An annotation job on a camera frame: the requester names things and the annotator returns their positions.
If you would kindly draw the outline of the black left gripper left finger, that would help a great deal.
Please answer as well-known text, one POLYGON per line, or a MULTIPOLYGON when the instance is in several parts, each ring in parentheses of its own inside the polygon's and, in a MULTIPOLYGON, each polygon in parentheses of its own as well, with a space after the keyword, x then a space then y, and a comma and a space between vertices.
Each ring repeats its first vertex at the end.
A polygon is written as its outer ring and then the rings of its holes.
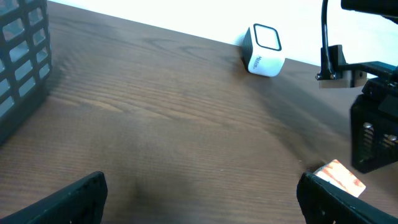
POLYGON ((1 219, 2 224, 100 224, 108 188, 96 171, 1 219))

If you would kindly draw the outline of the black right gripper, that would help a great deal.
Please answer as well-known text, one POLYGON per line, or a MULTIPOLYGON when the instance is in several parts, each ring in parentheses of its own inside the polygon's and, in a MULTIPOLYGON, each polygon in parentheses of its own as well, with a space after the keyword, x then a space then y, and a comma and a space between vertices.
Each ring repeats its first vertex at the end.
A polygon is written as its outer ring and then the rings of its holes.
POLYGON ((362 87, 352 104, 351 165, 361 173, 397 162, 397 68, 379 61, 347 63, 329 47, 329 87, 362 87))

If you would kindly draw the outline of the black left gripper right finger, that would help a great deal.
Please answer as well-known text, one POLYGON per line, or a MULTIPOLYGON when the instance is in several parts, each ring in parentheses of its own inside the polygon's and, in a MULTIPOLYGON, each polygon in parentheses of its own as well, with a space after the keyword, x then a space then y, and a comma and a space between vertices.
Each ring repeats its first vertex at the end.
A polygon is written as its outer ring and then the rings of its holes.
POLYGON ((397 218, 304 172, 297 184, 297 200, 306 223, 385 224, 397 218))

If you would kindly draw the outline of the small orange box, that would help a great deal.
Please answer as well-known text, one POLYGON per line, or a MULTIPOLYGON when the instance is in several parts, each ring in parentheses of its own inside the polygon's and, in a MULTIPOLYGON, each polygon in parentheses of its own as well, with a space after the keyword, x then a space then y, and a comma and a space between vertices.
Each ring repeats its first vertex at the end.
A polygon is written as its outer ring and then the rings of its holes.
POLYGON ((366 186, 337 159, 318 168, 314 174, 356 198, 366 189, 366 186))

